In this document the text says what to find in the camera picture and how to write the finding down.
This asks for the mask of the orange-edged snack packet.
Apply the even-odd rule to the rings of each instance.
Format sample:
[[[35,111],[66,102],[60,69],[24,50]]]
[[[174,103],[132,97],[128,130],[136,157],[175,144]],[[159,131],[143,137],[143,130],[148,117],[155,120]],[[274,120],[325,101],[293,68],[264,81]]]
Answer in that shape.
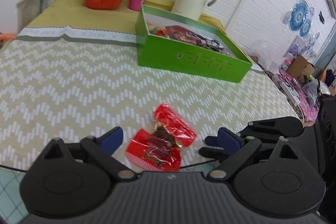
[[[147,23],[147,29],[148,29],[149,33],[152,34],[152,35],[160,36],[160,37],[164,37],[164,38],[169,37],[168,32],[165,28],[155,26],[151,23]]]

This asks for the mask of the red candy packet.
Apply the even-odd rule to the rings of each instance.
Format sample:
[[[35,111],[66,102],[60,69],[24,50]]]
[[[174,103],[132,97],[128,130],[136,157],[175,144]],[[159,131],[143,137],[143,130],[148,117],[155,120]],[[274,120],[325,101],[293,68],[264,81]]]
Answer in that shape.
[[[178,172],[181,166],[180,147],[175,137],[162,126],[152,134],[139,130],[126,149],[126,158],[140,168],[154,172]]]

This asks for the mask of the red wrapper candy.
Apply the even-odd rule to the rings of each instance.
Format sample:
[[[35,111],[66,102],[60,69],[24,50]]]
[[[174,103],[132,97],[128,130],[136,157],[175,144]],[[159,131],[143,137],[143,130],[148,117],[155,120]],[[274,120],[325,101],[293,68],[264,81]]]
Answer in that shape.
[[[162,103],[155,109],[154,118],[184,147],[192,145],[197,138],[194,129],[168,103]]]

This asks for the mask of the white power strip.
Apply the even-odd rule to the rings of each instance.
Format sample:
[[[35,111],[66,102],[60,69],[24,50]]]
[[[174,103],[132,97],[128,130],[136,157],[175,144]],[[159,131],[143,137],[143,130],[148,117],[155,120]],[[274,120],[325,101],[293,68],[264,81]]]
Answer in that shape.
[[[298,93],[294,89],[292,89],[287,83],[281,81],[280,87],[283,89],[286,96],[290,99],[294,106],[298,106],[300,104]]]

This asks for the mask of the chevron patterned table mat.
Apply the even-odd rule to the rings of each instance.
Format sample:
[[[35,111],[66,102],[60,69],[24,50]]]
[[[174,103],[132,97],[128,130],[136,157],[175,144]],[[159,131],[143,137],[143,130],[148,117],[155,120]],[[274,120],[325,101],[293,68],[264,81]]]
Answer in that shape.
[[[264,73],[239,83],[140,67],[134,46],[14,40],[1,51],[1,165],[26,170],[54,137],[77,142],[119,126],[125,150],[140,129],[152,131],[154,110],[168,103],[196,131],[182,165],[203,159],[198,149],[218,128],[295,116]]]

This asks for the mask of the clear plastic bag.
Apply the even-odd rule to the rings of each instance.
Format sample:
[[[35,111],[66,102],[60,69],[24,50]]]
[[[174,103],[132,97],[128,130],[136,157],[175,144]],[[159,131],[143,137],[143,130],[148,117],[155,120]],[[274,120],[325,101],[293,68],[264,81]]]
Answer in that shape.
[[[258,63],[266,70],[274,75],[279,74],[280,62],[278,56],[268,48],[268,43],[265,40],[260,40],[253,46],[255,56],[258,58]]]

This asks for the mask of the brown cardboard box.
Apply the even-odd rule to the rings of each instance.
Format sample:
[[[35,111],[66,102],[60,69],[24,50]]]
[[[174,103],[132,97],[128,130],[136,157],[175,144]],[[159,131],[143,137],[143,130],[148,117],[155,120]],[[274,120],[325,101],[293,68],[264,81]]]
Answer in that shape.
[[[314,66],[302,55],[298,55],[286,71],[292,78],[304,84],[313,74]]]

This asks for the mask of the green cardboard box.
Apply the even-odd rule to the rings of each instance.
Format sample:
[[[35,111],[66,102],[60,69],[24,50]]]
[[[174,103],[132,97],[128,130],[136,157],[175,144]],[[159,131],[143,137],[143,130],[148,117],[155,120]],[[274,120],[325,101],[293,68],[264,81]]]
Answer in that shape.
[[[181,26],[201,36],[217,40],[220,52],[149,33],[147,23],[165,28]],[[143,5],[135,25],[138,65],[212,79],[240,82],[252,62],[220,29],[172,12]]]

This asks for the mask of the dark red snack bag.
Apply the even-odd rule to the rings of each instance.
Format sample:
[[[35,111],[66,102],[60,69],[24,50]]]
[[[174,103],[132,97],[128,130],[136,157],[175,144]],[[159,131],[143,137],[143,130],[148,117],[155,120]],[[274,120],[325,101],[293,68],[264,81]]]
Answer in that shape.
[[[206,38],[187,28],[181,26],[166,26],[165,29],[167,30],[170,39],[199,46],[215,52],[220,52],[224,49],[224,46],[217,40]]]

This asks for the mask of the blue paper fan decoration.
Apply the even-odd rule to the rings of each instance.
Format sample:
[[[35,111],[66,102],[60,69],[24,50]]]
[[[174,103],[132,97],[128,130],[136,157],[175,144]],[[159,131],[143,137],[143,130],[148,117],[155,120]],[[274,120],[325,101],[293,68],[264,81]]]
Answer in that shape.
[[[292,32],[297,32],[302,38],[308,36],[312,26],[315,9],[307,1],[296,2],[291,10],[286,13],[283,24],[288,26]]]

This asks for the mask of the yellow-green tablecloth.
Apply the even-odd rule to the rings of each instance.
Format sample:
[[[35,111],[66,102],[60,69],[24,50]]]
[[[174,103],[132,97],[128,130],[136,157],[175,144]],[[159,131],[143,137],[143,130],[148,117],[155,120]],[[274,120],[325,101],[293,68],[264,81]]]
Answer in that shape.
[[[59,40],[97,44],[136,43],[139,12],[123,0],[117,10],[94,10],[84,0],[55,0],[18,34],[19,39]]]

